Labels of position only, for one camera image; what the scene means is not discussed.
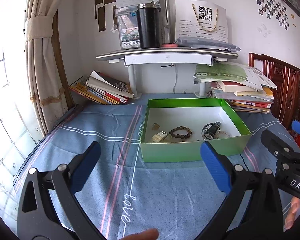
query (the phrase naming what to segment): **green box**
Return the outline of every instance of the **green box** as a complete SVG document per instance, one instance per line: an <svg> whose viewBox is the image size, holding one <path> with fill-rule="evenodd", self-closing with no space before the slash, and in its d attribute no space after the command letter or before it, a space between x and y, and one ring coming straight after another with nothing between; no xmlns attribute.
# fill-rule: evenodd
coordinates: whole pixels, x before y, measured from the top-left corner
<svg viewBox="0 0 300 240"><path fill-rule="evenodd" d="M160 128L153 130L158 120ZM221 130L232 137L209 140L221 155L236 155L247 145L251 132L223 99L218 98L178 98L149 99L140 147L144 162L185 162L202 160L200 146L201 130L204 125L221 122ZM186 126L192 136L184 142L173 138L174 142L150 142L153 135L163 130L169 133L175 127Z"/></svg>

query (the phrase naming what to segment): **book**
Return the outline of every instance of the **book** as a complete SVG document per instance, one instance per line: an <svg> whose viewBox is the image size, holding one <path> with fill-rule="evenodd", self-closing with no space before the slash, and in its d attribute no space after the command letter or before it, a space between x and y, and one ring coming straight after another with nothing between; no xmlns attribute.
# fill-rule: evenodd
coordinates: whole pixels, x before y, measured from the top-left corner
<svg viewBox="0 0 300 240"><path fill-rule="evenodd" d="M259 111L259 110L248 110L248 109L246 109L246 108L240 109L240 108L233 107L232 109L233 109L234 111L239 111L239 112L268 114L268 112L263 112L263 111Z"/></svg>
<svg viewBox="0 0 300 240"><path fill-rule="evenodd" d="M233 102L229 102L229 105L230 106L239 106L239 107L242 107L241 104L233 103ZM263 107L258 107L258 106L245 105L244 108L250 108L250 109L254 109L254 110L259 110L259 111L264 111L264 112L270 112L270 109L263 108Z"/></svg>
<svg viewBox="0 0 300 240"><path fill-rule="evenodd" d="M103 94L103 95L105 95L105 96L107 96L107 97L110 97L110 98L112 98L113 100L116 100L116 101L120 101L120 102L122 102L122 103L126 103L127 102L127 100L128 100L128 98L127 97L121 97L121 96L119 96L119 95L117 95L117 94L111 94L111 93L109 93L109 92L107 92L107 91L104 91L104 90L101 90L101 89L94 89L95 91L97 91L97 92L99 92L99 93L101 93L101 94Z"/></svg>
<svg viewBox="0 0 300 240"><path fill-rule="evenodd" d="M251 69L255 74L257 74L261 86L278 89L277 85L267 78L260 70L255 67L252 67Z"/></svg>
<svg viewBox="0 0 300 240"><path fill-rule="evenodd" d="M218 82L213 81L213 82L209 82L209 85L211 88L213 89L218 89L218 90L222 90L222 88L219 86Z"/></svg>
<svg viewBox="0 0 300 240"><path fill-rule="evenodd" d="M258 102L258 101L244 101L244 100L234 100L234 99L230 99L230 102L234 102L234 103L239 103L239 104L246 104L246 105L256 105L256 106L261 106L261 107L266 107L269 108L271 107L271 103L267 103L267 102Z"/></svg>
<svg viewBox="0 0 300 240"><path fill-rule="evenodd" d="M262 87L263 91L266 92L267 96L273 96L273 92L268 87Z"/></svg>
<svg viewBox="0 0 300 240"><path fill-rule="evenodd" d="M114 93L114 94L128 97L128 98L133 98L133 96L134 96L132 93L122 91L121 89L119 89L117 87L113 87L112 85L109 85L109 84L102 82L91 76L87 80L87 86L92 87L92 88L101 89L101 90L107 91L109 93Z"/></svg>
<svg viewBox="0 0 300 240"><path fill-rule="evenodd" d="M255 96L258 96L258 97L267 97L267 98L270 98L270 99L274 99L274 94L273 92L271 91L270 88L268 87L262 87L263 88L263 91L251 91L251 92L234 92L234 94L236 96L252 96L252 97L255 97Z"/></svg>
<svg viewBox="0 0 300 240"><path fill-rule="evenodd" d="M103 96L104 98L106 98L107 100L109 100L109 101L113 101L115 104L119 104L120 103L120 100L116 100L116 99L113 99L113 98L111 98L111 97L108 97L106 94L105 94L105 92L103 91L103 90L97 90L97 89L94 89L94 88L91 88L91 87L89 87L89 89L92 91L92 92L94 92L94 93L96 93L96 94L98 94L98 95L101 95L101 96Z"/></svg>
<svg viewBox="0 0 300 240"><path fill-rule="evenodd" d="M87 88L84 88L84 85L82 84L83 80L84 80L84 78L82 77L79 80L77 80L76 82L74 82L73 84L71 84L70 89L93 102L96 102L96 103L102 104L102 105L109 105L109 103L107 103L103 99L98 98L97 96L88 93Z"/></svg>
<svg viewBox="0 0 300 240"><path fill-rule="evenodd" d="M110 86L113 86L114 88L117 88L121 91L125 91L127 93L132 94L131 88L126 82L114 79L112 77L109 77L109 76L101 73L101 72L95 72L95 71L92 71L90 76L95 79L98 79Z"/></svg>
<svg viewBox="0 0 300 240"><path fill-rule="evenodd" d="M256 91L254 88L232 81L216 81L224 92Z"/></svg>
<svg viewBox="0 0 300 240"><path fill-rule="evenodd" d="M96 97L99 97L99 98L103 99L104 101L108 102L108 103L111 104L111 105L117 105L117 104L119 104L119 102L114 101L114 100L110 100L109 98L107 98L107 97L105 97L104 95L102 95L102 94L100 94L100 93L94 91L94 90L91 89L91 88L88 88L88 91L90 91L90 92L93 93Z"/></svg>
<svg viewBox="0 0 300 240"><path fill-rule="evenodd" d="M81 82L76 84L74 86L74 88L80 90L81 93L87 95L90 98L93 98L94 100L102 103L103 105L112 105L112 103L108 102L107 100L105 100L105 99L97 96L96 94L92 93L91 91L89 91L89 88Z"/></svg>
<svg viewBox="0 0 300 240"><path fill-rule="evenodd" d="M272 103L271 99L269 98L258 98L258 97L251 97L251 96L236 96L234 92L225 93L222 90L211 89L211 95L214 98L222 98L225 100L241 100L241 101L254 101L254 102L266 102Z"/></svg>
<svg viewBox="0 0 300 240"><path fill-rule="evenodd" d="M229 100L229 102L242 104L242 105L249 105L249 106L258 106L258 107L262 107L262 108L271 108L271 105L263 105L263 104L253 103L253 102L242 102L242 101L236 101L236 100Z"/></svg>
<svg viewBox="0 0 300 240"><path fill-rule="evenodd" d="M200 79L201 82L233 81L263 91L258 75L252 71L252 67L233 62L215 63L213 66L197 64L194 78Z"/></svg>
<svg viewBox="0 0 300 240"><path fill-rule="evenodd" d="M266 92L264 91L242 91L242 92L234 92L236 96L266 96Z"/></svg>

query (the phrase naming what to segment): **wooden headboard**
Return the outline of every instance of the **wooden headboard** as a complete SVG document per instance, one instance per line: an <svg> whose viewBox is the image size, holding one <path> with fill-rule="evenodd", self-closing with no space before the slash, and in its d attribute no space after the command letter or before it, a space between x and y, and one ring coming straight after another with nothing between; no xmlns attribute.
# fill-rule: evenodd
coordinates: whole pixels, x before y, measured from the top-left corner
<svg viewBox="0 0 300 240"><path fill-rule="evenodd" d="M249 66L254 67L255 60L263 61L264 75L278 87L273 90L271 113L288 130L293 120L300 121L300 69L264 54L250 53Z"/></svg>

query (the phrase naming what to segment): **bed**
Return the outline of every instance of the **bed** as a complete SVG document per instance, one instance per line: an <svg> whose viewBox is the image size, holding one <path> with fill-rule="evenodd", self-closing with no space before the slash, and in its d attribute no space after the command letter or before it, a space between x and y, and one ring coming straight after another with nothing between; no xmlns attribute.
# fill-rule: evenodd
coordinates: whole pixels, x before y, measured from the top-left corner
<svg viewBox="0 0 300 240"><path fill-rule="evenodd" d="M101 144L101 158L76 198L95 226L108 239L120 239L148 228L158 228L160 239L194 239L213 217L225 194L220 192L204 162L144 163L139 148L147 100L184 98L191 94L143 95L128 105L101 106L89 103L69 113L38 145L15 179L20 198L31 167L54 170L83 153L92 141ZM239 155L229 157L250 171L271 168L276 159L261 144L260 135L269 129L296 152L300 149L272 114L238 113L252 136ZM250 192L230 228L236 227L245 211ZM280 191L282 212L290 208L291 195ZM60 221L68 228L60 204L51 192Z"/></svg>

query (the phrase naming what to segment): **finger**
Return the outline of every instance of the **finger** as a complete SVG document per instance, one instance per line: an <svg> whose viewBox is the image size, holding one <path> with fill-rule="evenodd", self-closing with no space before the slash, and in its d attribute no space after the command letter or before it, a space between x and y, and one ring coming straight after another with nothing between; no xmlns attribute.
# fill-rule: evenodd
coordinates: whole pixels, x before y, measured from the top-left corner
<svg viewBox="0 0 300 240"><path fill-rule="evenodd" d="M293 226L295 217L296 217L296 214L292 213L292 210L289 209L288 215L287 215L287 217L285 219L285 223L284 223L286 229L290 229Z"/></svg>
<svg viewBox="0 0 300 240"><path fill-rule="evenodd" d="M293 197L291 199L291 211L292 213L296 213L300 207L300 199L297 197Z"/></svg>
<svg viewBox="0 0 300 240"><path fill-rule="evenodd" d="M139 234L125 236L121 240L156 240L159 237L159 231L156 228L148 229Z"/></svg>

